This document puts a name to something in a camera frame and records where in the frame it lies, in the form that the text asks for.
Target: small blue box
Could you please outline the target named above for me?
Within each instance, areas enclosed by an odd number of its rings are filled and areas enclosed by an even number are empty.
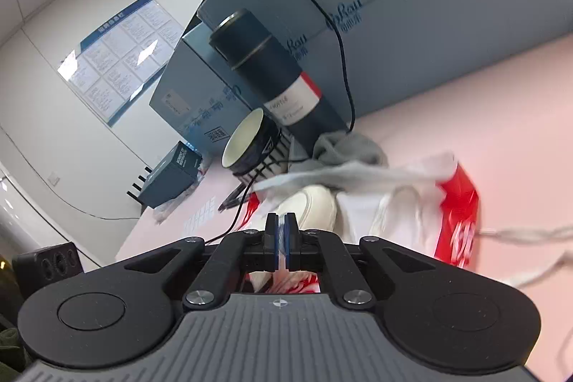
[[[197,181],[202,157],[184,143],[177,143],[155,169],[151,171],[139,193],[138,199],[156,208],[179,196]]]
[[[202,155],[222,154],[239,123],[262,104],[208,43],[200,24],[181,38],[150,106]]]

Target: qr code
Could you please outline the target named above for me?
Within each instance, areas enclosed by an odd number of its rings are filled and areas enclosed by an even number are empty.
[[[214,128],[213,130],[210,130],[207,133],[205,133],[205,135],[207,135],[207,138],[211,140],[213,143],[216,141],[224,140],[225,138],[229,137],[227,132],[224,131],[221,127]]]

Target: blue printed logo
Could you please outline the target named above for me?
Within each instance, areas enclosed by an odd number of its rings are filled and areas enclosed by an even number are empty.
[[[336,14],[330,13],[330,18],[337,28],[342,30],[343,33],[348,33],[356,25],[362,21],[360,16],[360,9],[362,9],[362,2],[355,0],[350,4],[340,3],[336,9]],[[328,29],[332,29],[330,23],[326,22]]]
[[[308,54],[308,49],[305,46],[307,41],[307,35],[302,35],[298,38],[289,38],[286,41],[286,48],[289,54],[292,55],[297,62]]]

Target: cup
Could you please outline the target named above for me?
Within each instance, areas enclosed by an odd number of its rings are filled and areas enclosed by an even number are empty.
[[[248,184],[284,173],[290,140],[261,108],[253,110],[233,131],[223,152],[223,167]]]

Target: wall notice board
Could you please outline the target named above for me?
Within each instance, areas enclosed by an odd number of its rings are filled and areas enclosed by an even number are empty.
[[[156,1],[137,0],[88,35],[58,72],[112,126],[161,75],[182,34]]]

